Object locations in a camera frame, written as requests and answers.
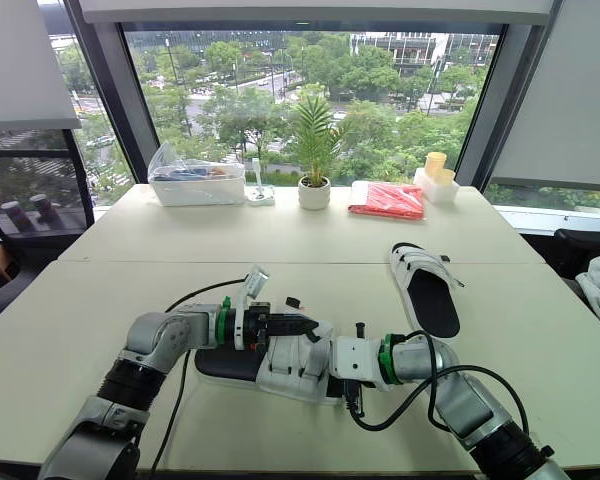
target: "green ring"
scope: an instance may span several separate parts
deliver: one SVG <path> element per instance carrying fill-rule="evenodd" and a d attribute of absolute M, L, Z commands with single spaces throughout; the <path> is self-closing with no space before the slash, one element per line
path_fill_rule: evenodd
<path fill-rule="evenodd" d="M 391 334 L 387 333 L 380 346 L 380 353 L 378 354 L 378 360 L 384 366 L 389 378 L 389 383 L 393 385 L 402 385 L 402 382 L 398 380 L 395 371 L 393 370 L 393 358 L 391 356 Z"/>
<path fill-rule="evenodd" d="M 216 341 L 218 345 L 224 345 L 224 325 L 227 320 L 229 308 L 231 308 L 231 298 L 224 297 L 222 308 L 220 309 L 220 313 L 218 313 L 218 321 L 216 322 Z"/>

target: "white slipper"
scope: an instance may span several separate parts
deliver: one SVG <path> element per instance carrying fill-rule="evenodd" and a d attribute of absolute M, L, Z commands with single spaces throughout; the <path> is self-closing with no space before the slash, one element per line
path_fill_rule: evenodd
<path fill-rule="evenodd" d="M 411 243 L 397 243 L 389 253 L 391 271 L 413 328 L 449 339 L 460 331 L 460 321 L 449 293 L 464 287 L 442 258 Z"/>

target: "black slipper sole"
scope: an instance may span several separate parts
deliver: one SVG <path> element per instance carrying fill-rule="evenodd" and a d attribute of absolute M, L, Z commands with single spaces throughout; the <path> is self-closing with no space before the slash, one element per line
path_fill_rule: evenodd
<path fill-rule="evenodd" d="M 391 249 L 400 247 L 421 248 L 411 243 L 397 243 Z M 460 332 L 460 320 L 456 312 L 449 286 L 437 275 L 425 270 L 417 270 L 407 288 L 415 312 L 415 320 L 427 333 L 439 338 L 452 338 Z"/>

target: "silver robot arm segment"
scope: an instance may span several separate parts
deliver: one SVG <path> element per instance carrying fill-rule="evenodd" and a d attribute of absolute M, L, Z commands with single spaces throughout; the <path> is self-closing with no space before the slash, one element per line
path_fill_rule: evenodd
<path fill-rule="evenodd" d="M 345 380 L 373 384 L 380 390 L 391 385 L 426 380 L 431 357 L 424 339 L 396 342 L 338 337 L 334 342 L 331 374 Z M 451 348 L 432 339 L 436 369 L 458 365 Z M 359 391 L 355 386 L 349 392 Z M 507 410 L 475 377 L 452 372 L 438 379 L 435 407 L 451 433 L 491 480 L 567 480 L 569 477 L 549 456 L 537 449 Z"/>
<path fill-rule="evenodd" d="M 139 317 L 97 395 L 87 398 L 38 478 L 134 478 L 140 458 L 137 443 L 153 399 L 182 354 L 215 348 L 220 308 L 191 305 Z"/>

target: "robotic arm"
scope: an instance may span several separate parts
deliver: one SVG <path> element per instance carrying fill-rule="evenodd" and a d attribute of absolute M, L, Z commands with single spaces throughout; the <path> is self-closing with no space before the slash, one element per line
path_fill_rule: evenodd
<path fill-rule="evenodd" d="M 267 351 L 270 337 L 318 338 L 319 324 L 299 314 L 270 313 L 253 302 L 266 274 L 255 267 L 246 278 L 236 308 L 188 305 L 169 313 L 147 313 L 132 325 L 125 347 L 98 393 L 82 409 L 42 466 L 39 480 L 131 480 L 140 457 L 140 435 L 162 382 L 181 355 L 192 349 L 230 345 Z M 381 391 L 428 379 L 431 352 L 423 341 L 387 335 L 385 339 L 338 337 L 328 371 L 343 383 L 352 416 L 363 416 L 360 386 Z M 436 369 L 457 365 L 454 352 L 434 340 Z M 460 372 L 441 376 L 435 407 L 452 434 L 491 480 L 563 480 L 566 474 L 538 450 L 505 408 L 475 378 Z"/>
<path fill-rule="evenodd" d="M 422 339 L 402 343 L 396 340 L 400 337 L 403 336 L 389 334 L 383 340 L 338 337 L 332 350 L 331 373 L 345 382 L 373 384 L 383 391 L 391 385 L 428 379 L 431 361 L 427 343 Z M 438 371 L 458 364 L 448 345 L 432 341 Z M 345 395 L 352 416 L 360 419 L 364 413 L 358 387 L 355 383 L 347 385 Z M 475 377 L 460 372 L 440 377 L 435 407 L 451 433 L 491 480 L 569 478 L 548 459 L 553 450 L 550 447 L 538 450 Z"/>
<path fill-rule="evenodd" d="M 268 303 L 246 307 L 247 297 L 255 298 L 266 280 L 254 267 L 238 295 L 238 308 L 225 299 L 222 305 L 187 305 L 137 318 L 100 390 L 87 398 L 38 478 L 133 479 L 149 408 L 185 352 L 223 344 L 259 350 L 266 349 L 270 336 L 312 335 L 318 323 L 303 315 L 272 314 Z"/>

